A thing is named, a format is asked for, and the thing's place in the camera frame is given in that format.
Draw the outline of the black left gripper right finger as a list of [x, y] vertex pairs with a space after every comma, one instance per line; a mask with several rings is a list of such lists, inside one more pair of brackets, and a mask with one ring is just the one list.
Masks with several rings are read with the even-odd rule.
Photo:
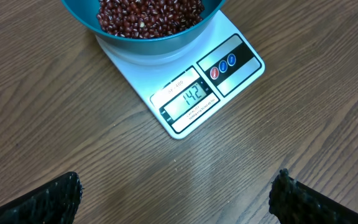
[[268, 211], [281, 224], [358, 224], [358, 213], [292, 179], [287, 169], [272, 182]]

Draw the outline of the white digital kitchen scale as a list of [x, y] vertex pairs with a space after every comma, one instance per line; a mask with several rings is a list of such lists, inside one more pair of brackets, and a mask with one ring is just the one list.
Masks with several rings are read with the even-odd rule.
[[218, 11], [194, 41], [168, 54], [137, 55], [98, 44], [174, 139], [183, 139], [258, 79], [265, 64]]

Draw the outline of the red beans in bowl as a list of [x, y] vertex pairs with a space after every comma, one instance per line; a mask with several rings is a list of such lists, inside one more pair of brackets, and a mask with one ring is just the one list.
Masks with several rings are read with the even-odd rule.
[[96, 18], [110, 35], [156, 39], [197, 25], [204, 10], [201, 0], [99, 0]]

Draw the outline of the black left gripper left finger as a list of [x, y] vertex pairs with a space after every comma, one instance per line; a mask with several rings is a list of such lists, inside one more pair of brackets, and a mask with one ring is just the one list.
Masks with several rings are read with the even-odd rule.
[[67, 172], [0, 206], [0, 224], [72, 224], [83, 194], [76, 172]]

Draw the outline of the teal blue bowl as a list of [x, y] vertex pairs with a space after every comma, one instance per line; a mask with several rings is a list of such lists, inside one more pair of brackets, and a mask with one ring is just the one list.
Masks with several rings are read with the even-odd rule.
[[116, 37], [102, 31], [96, 22], [97, 5], [92, 0], [62, 0], [62, 4], [68, 12], [82, 23], [96, 37], [106, 43], [135, 54], [159, 55], [178, 50], [195, 40], [207, 28], [214, 15], [219, 12], [225, 0], [206, 0], [202, 2], [206, 6], [205, 12], [201, 13], [200, 25], [196, 25], [188, 30], [175, 34], [171, 37], [161, 37], [157, 39], [128, 39]]

